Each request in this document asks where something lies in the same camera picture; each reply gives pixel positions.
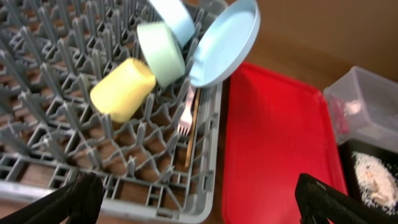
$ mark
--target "black container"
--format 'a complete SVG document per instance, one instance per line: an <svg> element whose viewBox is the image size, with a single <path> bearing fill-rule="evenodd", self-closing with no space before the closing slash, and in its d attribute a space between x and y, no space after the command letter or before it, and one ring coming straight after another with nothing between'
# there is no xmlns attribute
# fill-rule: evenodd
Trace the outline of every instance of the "black container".
<svg viewBox="0 0 398 224"><path fill-rule="evenodd" d="M356 159L353 156L355 152L361 152L363 154L367 154L369 156L374 156L382 161L385 165L384 167L388 169L388 171L392 174L393 177L396 177L398 174L398 154L382 149L380 147L373 146L371 144L356 140L350 139L345 142L341 146L339 146L341 163L343 165L344 175L346 178L346 184L348 189L348 194L350 197L362 202L361 191L359 189L358 180L355 174L355 162ZM382 213L387 217L391 217L393 219L397 219L398 223L398 214L397 215L387 215L382 211L382 207L378 206L377 208L371 208L375 211Z"/></svg>

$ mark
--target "yellow cup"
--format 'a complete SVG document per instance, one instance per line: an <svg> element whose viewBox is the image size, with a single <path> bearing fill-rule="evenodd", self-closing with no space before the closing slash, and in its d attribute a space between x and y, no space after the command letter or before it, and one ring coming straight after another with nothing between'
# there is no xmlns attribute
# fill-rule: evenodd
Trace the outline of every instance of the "yellow cup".
<svg viewBox="0 0 398 224"><path fill-rule="evenodd" d="M143 62L128 58L94 86L90 98L99 112L110 114L115 122L125 123L155 84L155 76Z"/></svg>

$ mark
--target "wooden chopstick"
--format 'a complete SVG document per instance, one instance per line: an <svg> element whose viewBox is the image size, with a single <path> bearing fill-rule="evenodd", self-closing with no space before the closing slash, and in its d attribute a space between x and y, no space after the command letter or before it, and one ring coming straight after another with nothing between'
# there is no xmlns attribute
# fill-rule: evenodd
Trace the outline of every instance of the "wooden chopstick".
<svg viewBox="0 0 398 224"><path fill-rule="evenodd" d="M192 148L193 148L193 137L195 137L195 130L196 130L196 126L197 126L199 101L200 101L200 89L197 90L197 96L195 99L195 108L193 109L193 121L192 121L191 135L189 136L187 158L185 160L185 168L188 168L189 163L191 162Z"/></svg>

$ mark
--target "black object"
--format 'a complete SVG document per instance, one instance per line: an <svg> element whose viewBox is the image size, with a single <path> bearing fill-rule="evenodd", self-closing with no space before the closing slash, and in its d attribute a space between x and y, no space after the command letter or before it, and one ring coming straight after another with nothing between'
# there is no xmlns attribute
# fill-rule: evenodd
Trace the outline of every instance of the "black object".
<svg viewBox="0 0 398 224"><path fill-rule="evenodd" d="M361 191L358 185L358 179L355 174L356 159L355 157L353 157L353 154L355 152L361 152L369 156L374 156L380 159L384 164L390 164L391 166L386 168L389 170L392 176L395 176L398 173L398 154L394 152L373 146L371 144L356 139L350 139L349 141L346 141L344 144L339 146L338 149L340 152L341 165L343 166L344 176L346 178L348 195L359 202L362 202L362 199ZM387 215L385 212L383 212L381 207L371 209L389 218L395 218L396 223L398 223L398 215Z"/></svg>
<svg viewBox="0 0 398 224"><path fill-rule="evenodd" d="M308 174L300 174L295 198L301 224L397 223Z"/></svg>
<svg viewBox="0 0 398 224"><path fill-rule="evenodd" d="M94 173L79 175L76 181L16 211L0 223L94 224L104 195L102 181Z"/></svg>

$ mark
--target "cup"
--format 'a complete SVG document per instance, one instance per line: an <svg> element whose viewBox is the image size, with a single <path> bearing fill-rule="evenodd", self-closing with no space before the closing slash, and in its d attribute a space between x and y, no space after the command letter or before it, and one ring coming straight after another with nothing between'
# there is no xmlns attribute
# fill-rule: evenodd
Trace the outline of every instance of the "cup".
<svg viewBox="0 0 398 224"><path fill-rule="evenodd" d="M179 46L183 48L195 33L195 25L183 2L180 0L149 0L149 3L173 32Z"/></svg>
<svg viewBox="0 0 398 224"><path fill-rule="evenodd" d="M166 23L140 24L137 36L145 60L161 87L167 87L185 73L181 50Z"/></svg>
<svg viewBox="0 0 398 224"><path fill-rule="evenodd" d="M125 123L155 85L155 76L148 66L128 58L94 86L90 98L99 112L110 114L115 122Z"/></svg>

